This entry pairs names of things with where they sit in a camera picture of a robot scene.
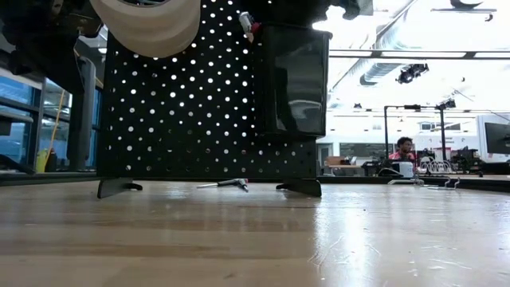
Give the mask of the black metal pegboard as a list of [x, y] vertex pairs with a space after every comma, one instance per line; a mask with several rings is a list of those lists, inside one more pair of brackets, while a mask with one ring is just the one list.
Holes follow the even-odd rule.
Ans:
[[274, 179], [280, 189], [320, 196], [318, 138], [267, 137], [255, 129], [255, 34], [249, 42], [241, 12], [249, 12], [242, 0], [200, 0], [194, 40], [163, 58], [136, 54], [108, 31], [101, 190], [145, 178], [239, 178]]

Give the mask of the slim light-coloured tool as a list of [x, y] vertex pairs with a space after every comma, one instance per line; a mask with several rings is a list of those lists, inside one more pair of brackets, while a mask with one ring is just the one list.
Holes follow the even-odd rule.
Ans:
[[249, 12], [241, 12], [238, 16], [238, 21], [240, 22], [240, 25], [241, 25], [248, 41], [253, 42], [253, 32], [252, 32], [253, 20], [250, 16]]

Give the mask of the white masking tape roll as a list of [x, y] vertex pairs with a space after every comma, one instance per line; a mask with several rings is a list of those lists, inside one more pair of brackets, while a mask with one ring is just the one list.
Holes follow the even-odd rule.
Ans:
[[165, 16], [163, 18], [158, 18], [158, 19], [146, 19], [146, 20], [143, 20], [141, 18], [129, 18], [129, 19], [125, 19], [125, 20], [116, 20], [116, 19], [107, 19], [104, 24], [107, 25], [107, 24], [110, 24], [110, 23], [113, 23], [113, 22], [124, 22], [124, 23], [128, 23], [132, 20], [134, 20], [136, 22], [135, 26], [143, 26], [143, 27], [160, 27], [160, 26], [163, 26], [164, 24], [174, 24], [176, 23], [177, 21], [196, 21], [197, 19], [199, 19], [200, 17], [200, 10], [198, 11], [189, 11], [189, 12], [185, 12], [184, 14], [180, 14], [180, 15], [173, 15], [173, 16]]
[[163, 58], [182, 52], [194, 40], [197, 31], [131, 31], [112, 35], [121, 45], [136, 54]]
[[137, 6], [123, 0], [89, 0], [94, 10], [105, 22], [107, 19], [129, 18], [158, 19], [200, 10], [200, 0], [164, 0], [150, 6]]
[[177, 21], [156, 27], [135, 26], [134, 20], [107, 24], [109, 32], [125, 47], [130, 49], [142, 45], [184, 45], [198, 32], [200, 21]]

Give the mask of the silver metal tool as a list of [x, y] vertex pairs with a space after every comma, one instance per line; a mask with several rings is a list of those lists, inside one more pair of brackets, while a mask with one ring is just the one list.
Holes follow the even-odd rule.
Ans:
[[388, 185], [396, 185], [396, 184], [411, 184], [417, 186], [423, 186], [425, 182], [422, 179], [412, 178], [412, 179], [392, 179], [387, 183]]

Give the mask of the black pegboard bin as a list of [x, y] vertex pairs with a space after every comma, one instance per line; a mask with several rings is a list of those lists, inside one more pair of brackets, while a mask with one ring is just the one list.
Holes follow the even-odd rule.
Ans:
[[320, 138], [326, 133], [332, 34], [265, 23], [252, 48], [255, 129], [261, 136]]

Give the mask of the person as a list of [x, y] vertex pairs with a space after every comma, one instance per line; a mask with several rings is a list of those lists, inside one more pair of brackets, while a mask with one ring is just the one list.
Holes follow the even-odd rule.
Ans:
[[391, 160], [410, 161], [414, 163], [416, 158], [413, 152], [413, 140], [405, 136], [399, 138], [396, 152], [390, 154], [388, 158]]

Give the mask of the yellow container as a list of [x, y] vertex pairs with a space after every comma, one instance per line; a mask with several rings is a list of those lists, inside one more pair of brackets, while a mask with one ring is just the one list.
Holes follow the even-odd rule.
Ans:
[[37, 173], [45, 172], [48, 158], [49, 158], [49, 151], [47, 149], [42, 149], [37, 153], [36, 166], [35, 166], [35, 171]]

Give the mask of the black shelving unit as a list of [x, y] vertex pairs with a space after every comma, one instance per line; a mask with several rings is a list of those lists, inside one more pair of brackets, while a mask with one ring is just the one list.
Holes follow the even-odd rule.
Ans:
[[68, 157], [73, 94], [49, 79], [0, 69], [0, 173], [34, 175], [37, 153], [49, 151], [45, 172], [73, 171]]

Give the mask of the black computer monitor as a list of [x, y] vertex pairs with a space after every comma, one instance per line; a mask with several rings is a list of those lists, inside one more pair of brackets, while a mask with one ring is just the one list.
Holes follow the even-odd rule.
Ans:
[[487, 152], [510, 155], [510, 124], [485, 123]]

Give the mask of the thin black-handled tool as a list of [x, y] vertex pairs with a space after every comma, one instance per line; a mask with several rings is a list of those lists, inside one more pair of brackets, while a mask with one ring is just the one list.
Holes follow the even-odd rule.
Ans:
[[248, 192], [248, 180], [247, 179], [228, 179], [216, 183], [209, 183], [204, 185], [199, 185], [198, 188], [208, 188], [208, 187], [238, 187], [241, 190]]

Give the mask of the black aluminium table frame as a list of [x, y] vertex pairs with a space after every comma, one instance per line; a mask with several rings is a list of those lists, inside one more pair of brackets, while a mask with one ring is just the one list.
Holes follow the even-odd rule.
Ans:
[[[459, 176], [451, 175], [449, 177], [453, 183], [460, 179], [457, 185], [460, 189], [477, 191], [494, 191], [510, 194], [510, 178], [506, 175], [484, 175], [479, 176]], [[21, 186], [34, 184], [50, 183], [72, 183], [98, 181], [101, 177], [91, 172], [55, 172], [42, 173], [36, 175], [27, 175], [22, 173], [0, 174], [0, 186]], [[319, 176], [316, 178], [322, 184], [387, 184], [390, 177], [335, 177]]]

